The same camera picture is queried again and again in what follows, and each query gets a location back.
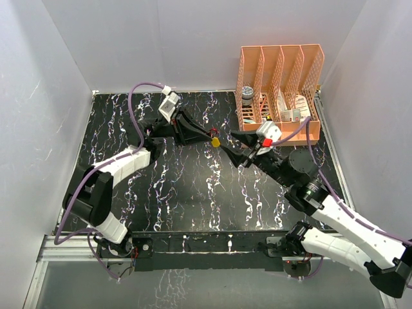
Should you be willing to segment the red keyring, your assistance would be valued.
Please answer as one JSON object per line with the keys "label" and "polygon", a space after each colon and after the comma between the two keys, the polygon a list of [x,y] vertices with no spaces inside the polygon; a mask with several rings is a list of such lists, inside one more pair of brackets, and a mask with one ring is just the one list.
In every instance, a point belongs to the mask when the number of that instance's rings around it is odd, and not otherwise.
{"label": "red keyring", "polygon": [[216,129],[216,128],[212,128],[212,129],[210,129],[210,131],[209,131],[209,135],[210,135],[210,137],[217,137],[217,136],[219,136],[219,131]]}

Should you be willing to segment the yellow key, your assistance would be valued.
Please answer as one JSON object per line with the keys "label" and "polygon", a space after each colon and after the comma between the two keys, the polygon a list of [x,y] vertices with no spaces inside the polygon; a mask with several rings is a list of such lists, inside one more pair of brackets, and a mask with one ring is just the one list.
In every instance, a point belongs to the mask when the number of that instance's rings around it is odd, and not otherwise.
{"label": "yellow key", "polygon": [[220,140],[218,137],[213,137],[211,140],[211,145],[213,147],[219,147],[221,145]]}

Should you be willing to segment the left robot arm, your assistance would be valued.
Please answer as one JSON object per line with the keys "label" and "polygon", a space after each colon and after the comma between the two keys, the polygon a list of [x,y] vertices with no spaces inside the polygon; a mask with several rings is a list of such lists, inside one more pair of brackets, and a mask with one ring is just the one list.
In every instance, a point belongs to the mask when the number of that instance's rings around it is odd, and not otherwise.
{"label": "left robot arm", "polygon": [[133,241],[128,228],[111,211],[113,189],[157,161],[163,138],[173,138],[176,145],[192,145],[210,142],[218,131],[206,130],[182,110],[170,121],[164,117],[138,121],[127,133],[129,146],[116,156],[88,167],[76,166],[62,203],[65,218],[71,214],[88,224],[120,257],[131,253]]}

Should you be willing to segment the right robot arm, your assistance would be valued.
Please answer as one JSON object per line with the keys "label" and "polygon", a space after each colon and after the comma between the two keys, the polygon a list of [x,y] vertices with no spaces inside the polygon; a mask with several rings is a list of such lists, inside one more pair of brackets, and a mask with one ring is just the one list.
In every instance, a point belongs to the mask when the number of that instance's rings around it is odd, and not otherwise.
{"label": "right robot arm", "polygon": [[257,166],[288,189],[285,198],[294,209],[341,235],[336,238],[307,223],[297,223],[285,237],[292,254],[328,257],[366,276],[382,293],[400,299],[410,288],[411,242],[388,234],[349,208],[319,170],[312,148],[292,151],[285,158],[275,154],[276,146],[307,129],[310,120],[306,117],[286,138],[272,121],[262,123],[256,131],[233,131],[231,135],[246,147],[242,151],[223,145],[214,130],[206,131],[186,115],[178,115],[171,123],[179,144],[211,142],[226,152],[235,167]]}

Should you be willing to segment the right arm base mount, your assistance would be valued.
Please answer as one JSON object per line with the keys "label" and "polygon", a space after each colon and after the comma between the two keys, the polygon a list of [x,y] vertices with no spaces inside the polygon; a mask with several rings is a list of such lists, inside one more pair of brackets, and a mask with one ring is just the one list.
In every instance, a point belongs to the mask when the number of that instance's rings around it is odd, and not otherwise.
{"label": "right arm base mount", "polygon": [[297,270],[299,266],[312,267],[316,261],[317,268],[321,268],[324,264],[323,257],[307,252],[302,245],[295,241],[288,241],[286,236],[265,237],[257,243],[254,250],[274,260],[274,272],[284,270],[285,266],[292,270]]}

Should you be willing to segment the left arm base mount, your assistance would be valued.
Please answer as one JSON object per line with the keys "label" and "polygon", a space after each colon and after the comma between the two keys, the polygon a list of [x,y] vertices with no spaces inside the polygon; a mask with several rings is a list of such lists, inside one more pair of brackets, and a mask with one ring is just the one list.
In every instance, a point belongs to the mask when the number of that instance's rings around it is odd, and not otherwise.
{"label": "left arm base mount", "polygon": [[97,254],[102,259],[126,259],[134,271],[148,271],[153,257],[153,240],[146,237],[132,237],[126,234],[121,243],[115,244],[102,237],[94,236]]}

